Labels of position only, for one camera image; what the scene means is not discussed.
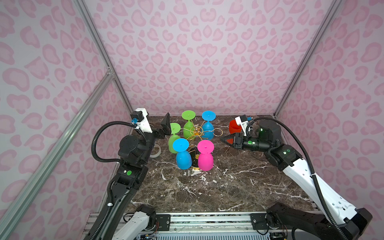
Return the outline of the front blue wine glass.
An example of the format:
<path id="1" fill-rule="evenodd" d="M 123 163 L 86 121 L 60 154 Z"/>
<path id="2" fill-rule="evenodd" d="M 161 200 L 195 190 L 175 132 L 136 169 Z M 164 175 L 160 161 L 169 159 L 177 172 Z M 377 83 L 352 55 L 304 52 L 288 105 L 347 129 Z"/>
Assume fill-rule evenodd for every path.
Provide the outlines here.
<path id="1" fill-rule="evenodd" d="M 176 161 L 178 168 L 187 170 L 192 166 L 192 158 L 188 152 L 189 142 L 186 139 L 177 139 L 173 143 L 173 149 L 177 152 Z"/>

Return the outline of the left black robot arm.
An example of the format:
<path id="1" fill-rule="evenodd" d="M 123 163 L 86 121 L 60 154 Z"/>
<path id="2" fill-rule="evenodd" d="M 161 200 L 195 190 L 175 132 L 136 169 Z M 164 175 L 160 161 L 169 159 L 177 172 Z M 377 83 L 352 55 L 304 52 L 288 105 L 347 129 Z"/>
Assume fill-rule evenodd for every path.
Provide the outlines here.
<path id="1" fill-rule="evenodd" d="M 161 128 L 148 129 L 148 120 L 144 110 L 136 110 L 131 122 L 112 121 L 103 125 L 96 133 L 91 144 L 93 158 L 101 163 L 119 163 L 117 173 L 108 183 L 107 201 L 103 205 L 96 222 L 86 235 L 87 240 L 111 240 L 124 211 L 140 189 L 148 172 L 148 161 L 157 139 L 171 135 L 170 114 L 166 114 Z M 119 143 L 119 158 L 103 159 L 97 153 L 97 142 L 103 131 L 114 125 L 133 128 L 137 134 L 127 135 Z"/>

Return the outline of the clear tape roll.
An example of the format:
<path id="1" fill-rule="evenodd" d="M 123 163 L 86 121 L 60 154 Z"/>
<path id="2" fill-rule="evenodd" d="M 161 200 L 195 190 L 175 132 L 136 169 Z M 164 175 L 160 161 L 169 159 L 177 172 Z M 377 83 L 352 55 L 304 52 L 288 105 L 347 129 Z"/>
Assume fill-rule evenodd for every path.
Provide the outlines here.
<path id="1" fill-rule="evenodd" d="M 162 153 L 162 149 L 161 149 L 161 146 L 158 145 L 158 144 L 155 144 L 154 147 L 153 147 L 153 150 L 150 154 L 150 158 L 157 158 L 160 156 L 160 154 Z"/>

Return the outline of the green wine glass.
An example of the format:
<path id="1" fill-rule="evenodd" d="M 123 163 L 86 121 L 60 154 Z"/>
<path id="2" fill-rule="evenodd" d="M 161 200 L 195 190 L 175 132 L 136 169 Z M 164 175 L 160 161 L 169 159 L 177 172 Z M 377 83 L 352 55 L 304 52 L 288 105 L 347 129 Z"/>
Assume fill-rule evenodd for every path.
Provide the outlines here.
<path id="1" fill-rule="evenodd" d="M 180 136 L 178 135 L 179 131 L 181 130 L 181 126 L 178 123 L 171 123 L 171 136 L 168 141 L 169 151 L 172 154 L 177 154 L 178 152 L 175 151 L 173 147 L 173 143 L 180 139 Z"/>
<path id="2" fill-rule="evenodd" d="M 196 113 L 191 110 L 187 110 L 182 113 L 182 118 L 187 121 L 183 127 L 183 135 L 184 135 L 184 138 L 189 141 L 195 138 L 194 137 L 195 127 L 192 121 L 195 117 L 196 117 Z"/>

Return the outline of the magenta wine glass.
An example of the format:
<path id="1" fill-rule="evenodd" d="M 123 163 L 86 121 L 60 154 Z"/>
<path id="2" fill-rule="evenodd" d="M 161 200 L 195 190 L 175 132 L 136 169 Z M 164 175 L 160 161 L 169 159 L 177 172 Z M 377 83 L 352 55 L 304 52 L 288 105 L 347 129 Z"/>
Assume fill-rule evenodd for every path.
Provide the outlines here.
<path id="1" fill-rule="evenodd" d="M 214 144 L 209 140 L 203 140 L 198 143 L 198 151 L 200 152 L 198 158 L 198 167 L 202 171 L 209 171 L 214 166 L 214 158 L 212 152 L 214 151 Z"/>

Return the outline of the left green wine glass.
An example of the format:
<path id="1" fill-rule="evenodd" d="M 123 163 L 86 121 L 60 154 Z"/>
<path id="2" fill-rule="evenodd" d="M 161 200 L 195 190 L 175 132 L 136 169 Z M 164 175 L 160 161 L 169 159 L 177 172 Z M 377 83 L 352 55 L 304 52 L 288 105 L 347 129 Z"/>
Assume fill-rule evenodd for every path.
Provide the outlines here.
<path id="1" fill-rule="evenodd" d="M 168 141 L 169 151 L 172 154 L 177 154 L 178 152 L 175 151 L 173 147 L 173 143 L 180 139 L 180 136 L 178 135 L 179 131 L 181 130 L 181 126 L 178 123 L 171 123 L 171 136 Z"/>

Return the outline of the red wine glass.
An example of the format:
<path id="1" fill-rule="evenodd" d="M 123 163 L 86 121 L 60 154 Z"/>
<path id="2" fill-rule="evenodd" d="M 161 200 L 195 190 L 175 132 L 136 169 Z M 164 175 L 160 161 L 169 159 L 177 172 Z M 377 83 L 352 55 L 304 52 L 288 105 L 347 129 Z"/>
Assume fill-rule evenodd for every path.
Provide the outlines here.
<path id="1" fill-rule="evenodd" d="M 230 134 L 241 133 L 243 131 L 242 126 L 238 125 L 236 120 L 232 120 L 229 123 Z"/>

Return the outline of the back green wine glass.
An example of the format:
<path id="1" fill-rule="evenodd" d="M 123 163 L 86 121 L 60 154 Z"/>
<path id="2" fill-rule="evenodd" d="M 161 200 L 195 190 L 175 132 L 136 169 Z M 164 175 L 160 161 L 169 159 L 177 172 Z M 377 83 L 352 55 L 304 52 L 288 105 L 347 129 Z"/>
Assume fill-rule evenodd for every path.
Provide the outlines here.
<path id="1" fill-rule="evenodd" d="M 189 141 L 195 138 L 194 137 L 195 127 L 192 121 L 195 117 L 196 117 L 196 113 L 191 110 L 187 110 L 182 113 L 182 118 L 187 121 L 183 127 L 183 135 L 184 135 L 184 138 Z"/>

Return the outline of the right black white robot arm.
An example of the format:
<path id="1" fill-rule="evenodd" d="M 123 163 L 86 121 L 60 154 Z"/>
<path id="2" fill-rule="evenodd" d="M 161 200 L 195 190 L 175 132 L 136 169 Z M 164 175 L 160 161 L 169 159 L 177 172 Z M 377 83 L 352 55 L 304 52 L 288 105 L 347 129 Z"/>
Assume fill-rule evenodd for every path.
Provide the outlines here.
<path id="1" fill-rule="evenodd" d="M 311 214 L 276 203 L 267 209 L 267 215 L 293 231 L 299 229 L 321 240 L 357 240 L 363 235 L 372 214 L 365 208 L 357 209 L 318 176 L 304 145 L 288 126 L 266 117 L 246 120 L 240 126 L 241 133 L 223 136 L 221 142 L 234 149 L 263 153 L 321 211 Z"/>

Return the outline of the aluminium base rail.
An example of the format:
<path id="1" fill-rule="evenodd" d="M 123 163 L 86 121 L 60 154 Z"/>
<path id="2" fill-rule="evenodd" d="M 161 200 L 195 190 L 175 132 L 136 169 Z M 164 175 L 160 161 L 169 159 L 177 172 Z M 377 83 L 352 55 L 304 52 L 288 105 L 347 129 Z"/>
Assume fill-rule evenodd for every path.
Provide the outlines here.
<path id="1" fill-rule="evenodd" d="M 159 213 L 144 209 L 100 227 L 91 216 L 86 240 L 320 240 L 322 215 L 297 212 Z"/>

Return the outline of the blue wine glass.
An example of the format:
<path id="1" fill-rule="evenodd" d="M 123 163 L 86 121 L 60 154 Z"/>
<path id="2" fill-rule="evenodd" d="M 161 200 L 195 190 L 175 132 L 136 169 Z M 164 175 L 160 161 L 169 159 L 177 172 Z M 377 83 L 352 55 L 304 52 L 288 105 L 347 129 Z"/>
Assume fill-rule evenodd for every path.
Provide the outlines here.
<path id="1" fill-rule="evenodd" d="M 216 114 L 212 111 L 205 111 L 202 113 L 202 118 L 205 123 L 202 125 L 204 140 L 211 140 L 214 137 L 214 126 L 212 121 L 216 119 Z"/>
<path id="2" fill-rule="evenodd" d="M 176 161 L 178 168 L 187 170 L 192 166 L 192 158 L 188 152 L 189 142 L 186 139 L 177 139 L 173 143 L 173 149 L 177 152 Z"/>

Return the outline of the back blue wine glass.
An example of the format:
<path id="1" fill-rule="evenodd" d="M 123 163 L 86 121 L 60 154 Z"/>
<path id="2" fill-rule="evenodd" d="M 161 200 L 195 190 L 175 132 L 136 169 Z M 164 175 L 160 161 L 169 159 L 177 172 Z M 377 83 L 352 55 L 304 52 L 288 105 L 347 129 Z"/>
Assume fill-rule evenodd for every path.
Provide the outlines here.
<path id="1" fill-rule="evenodd" d="M 204 140 L 211 140 L 214 137 L 214 126 L 212 121 L 216 119 L 216 114 L 212 111 L 205 111 L 202 113 L 202 118 L 205 123 L 202 125 Z"/>

